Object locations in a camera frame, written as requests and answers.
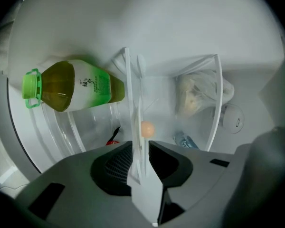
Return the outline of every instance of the refrigerator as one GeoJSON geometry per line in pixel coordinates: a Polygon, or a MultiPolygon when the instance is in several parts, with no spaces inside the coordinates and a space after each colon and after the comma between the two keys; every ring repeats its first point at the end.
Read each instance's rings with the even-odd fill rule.
{"type": "Polygon", "coordinates": [[[25,0],[9,41],[8,73],[0,72],[0,137],[30,181],[68,156],[105,146],[119,126],[118,141],[132,140],[129,102],[138,100],[130,88],[135,98],[143,87],[152,140],[175,144],[175,87],[167,79],[188,69],[214,70],[220,87],[229,81],[229,104],[243,113],[243,128],[230,133],[219,124],[218,94],[215,107],[188,119],[184,130],[202,151],[233,154],[285,126],[285,35],[263,0],[25,0]],[[125,99],[65,113],[46,104],[27,109],[23,75],[70,58],[124,81],[125,99]],[[129,86],[127,63],[140,71],[139,85],[129,86]]]}

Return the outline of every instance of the black mesh grille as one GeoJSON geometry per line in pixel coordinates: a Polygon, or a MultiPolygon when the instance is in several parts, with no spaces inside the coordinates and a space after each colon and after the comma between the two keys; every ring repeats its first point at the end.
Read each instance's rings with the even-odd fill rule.
{"type": "Polygon", "coordinates": [[[179,167],[176,158],[151,143],[149,144],[149,160],[161,181],[173,174],[179,167]]]}
{"type": "Polygon", "coordinates": [[[127,183],[128,171],[132,162],[132,145],[129,145],[106,162],[105,171],[109,176],[122,183],[127,183]]]}

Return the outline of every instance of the floor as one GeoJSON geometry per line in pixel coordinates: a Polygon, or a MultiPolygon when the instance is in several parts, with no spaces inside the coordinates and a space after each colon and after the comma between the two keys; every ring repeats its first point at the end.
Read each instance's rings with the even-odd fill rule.
{"type": "MultiPolygon", "coordinates": [[[[18,0],[15,3],[15,6],[11,8],[10,12],[0,23],[0,71],[3,71],[5,74],[7,74],[8,69],[10,32],[21,1],[23,0],[18,0]]],[[[0,191],[15,198],[28,183],[28,179],[18,170],[0,141],[0,191]]]]}

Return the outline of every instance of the green bottle cap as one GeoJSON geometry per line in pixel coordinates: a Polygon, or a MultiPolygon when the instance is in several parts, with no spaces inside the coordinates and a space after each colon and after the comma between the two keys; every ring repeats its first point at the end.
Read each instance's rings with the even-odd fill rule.
{"type": "Polygon", "coordinates": [[[42,80],[41,73],[38,69],[33,69],[23,76],[22,80],[22,98],[25,99],[25,105],[27,108],[31,109],[40,105],[42,95],[42,80]],[[38,103],[34,105],[29,104],[29,99],[36,98],[38,103]]]}

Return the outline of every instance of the bottle handle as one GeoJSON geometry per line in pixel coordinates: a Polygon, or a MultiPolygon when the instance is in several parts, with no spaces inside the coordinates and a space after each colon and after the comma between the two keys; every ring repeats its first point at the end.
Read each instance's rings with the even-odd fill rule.
{"type": "Polygon", "coordinates": [[[40,102],[41,102],[41,93],[42,93],[42,79],[41,79],[41,73],[38,71],[37,68],[32,69],[32,71],[27,72],[26,74],[32,74],[33,72],[36,72],[37,75],[37,82],[36,82],[36,98],[38,100],[38,102],[36,104],[29,104],[29,99],[25,100],[25,106],[28,109],[32,109],[34,107],[40,106],[40,102]]]}

